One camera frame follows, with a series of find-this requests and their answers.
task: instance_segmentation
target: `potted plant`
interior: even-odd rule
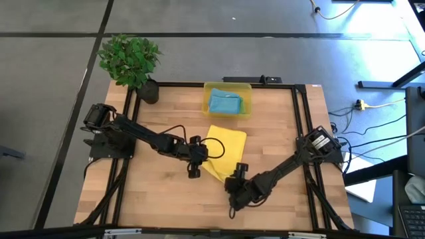
[[[154,104],[159,99],[159,86],[149,73],[159,62],[157,55],[162,53],[153,41],[130,37],[119,35],[103,43],[103,50],[98,51],[100,67],[109,72],[117,86],[136,89],[139,98]]]

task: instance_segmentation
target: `keyboard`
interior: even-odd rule
[[[406,235],[411,239],[425,239],[425,205],[399,206]]]

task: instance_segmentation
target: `floor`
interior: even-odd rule
[[[153,75],[158,81],[280,76],[290,84],[321,84],[329,111],[351,106],[357,99],[378,105],[403,98],[402,91],[362,90],[356,83],[394,81],[420,63],[418,49],[425,49],[417,44],[423,35],[406,23],[412,18],[406,0],[360,3],[333,21],[313,15],[308,0],[110,2],[112,10],[104,27],[101,22],[108,0],[0,2],[0,145],[27,154],[24,160],[0,159],[0,231],[33,226],[84,79],[89,80],[87,91],[80,110],[75,109],[80,114],[46,222],[47,227],[72,224],[89,151],[82,140],[91,136],[79,127],[91,104],[103,102],[108,90],[108,74],[98,67],[98,59],[94,67],[89,61],[98,33],[146,33],[164,53]],[[351,4],[330,0],[316,3],[329,16]],[[282,34],[260,38],[249,33]],[[395,120],[404,111],[404,104],[395,104],[354,112],[349,131]],[[347,123],[346,118],[331,117],[331,121],[340,131]],[[349,134],[346,138],[356,145],[406,131],[403,121],[389,129],[382,127],[365,136]],[[405,152],[405,143],[400,142],[369,156],[389,160]],[[364,218],[355,216],[356,227],[370,231],[362,226],[365,223]]]

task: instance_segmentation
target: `green leaves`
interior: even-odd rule
[[[150,72],[153,72],[153,64],[152,64],[150,61],[147,61],[147,62],[146,62],[146,66],[147,66],[147,69],[148,69]]]
[[[149,78],[147,74],[152,73],[159,62],[157,55],[162,52],[154,42],[132,37],[118,35],[102,43],[98,51],[99,66],[116,80],[117,86],[141,88]]]
[[[134,61],[131,57],[127,57],[127,63],[128,63],[129,66],[133,66]]]
[[[118,57],[120,57],[122,60],[125,60],[126,59],[126,54],[124,52],[120,51],[118,53]]]

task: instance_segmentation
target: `white cable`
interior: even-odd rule
[[[366,151],[366,152],[364,152],[364,153],[362,153],[362,154],[360,154],[360,155],[358,155],[358,156],[356,156],[356,157],[352,158],[351,160],[353,160],[353,159],[355,159],[355,158],[358,158],[358,157],[360,157],[360,156],[363,156],[363,155],[365,155],[365,154],[367,154],[367,153],[370,153],[370,152],[372,152],[372,151],[375,151],[375,150],[377,150],[377,149],[380,149],[380,148],[383,148],[383,147],[386,147],[386,146],[392,145],[392,144],[394,144],[394,143],[397,143],[397,142],[400,142],[400,141],[402,141],[402,140],[405,140],[405,139],[407,139],[407,138],[409,138],[409,137],[412,137],[413,135],[416,135],[417,133],[421,132],[423,129],[425,129],[425,126],[424,126],[424,127],[421,127],[420,129],[416,130],[415,132],[411,133],[410,135],[407,135],[406,137],[403,137],[403,138],[401,138],[401,139],[397,139],[397,140],[396,140],[396,141],[394,141],[394,142],[387,143],[386,145],[382,145],[382,146],[376,147],[376,148],[374,148],[374,149],[371,149],[371,150],[369,150],[369,151]]]
[[[404,99],[396,100],[394,102],[383,104],[383,105],[380,105],[380,106],[370,106],[370,105],[365,103],[365,108],[379,108],[379,107],[383,107],[383,106],[389,106],[389,105],[392,105],[392,104],[395,104],[395,103],[398,103],[398,102],[401,102],[401,101],[404,101]]]
[[[311,4],[313,5],[313,8],[314,9],[316,9],[316,3],[314,2],[314,0],[310,0],[311,1]],[[321,12],[320,12],[320,10],[317,10],[317,13],[319,13],[319,15],[320,15],[320,17],[323,17],[324,19],[326,19],[326,20],[332,20],[332,19],[336,19],[337,17],[340,17],[340,16],[342,16],[342,15],[344,15],[347,11],[349,11],[350,9],[352,9],[358,2],[359,2],[360,0],[357,0],[355,3],[353,3],[352,5],[351,5],[351,7],[349,7],[347,10],[345,10],[345,11],[343,11],[341,14],[339,14],[339,15],[337,15],[337,16],[334,16],[334,17],[325,17],[325,16],[323,16],[322,14],[321,14]]]

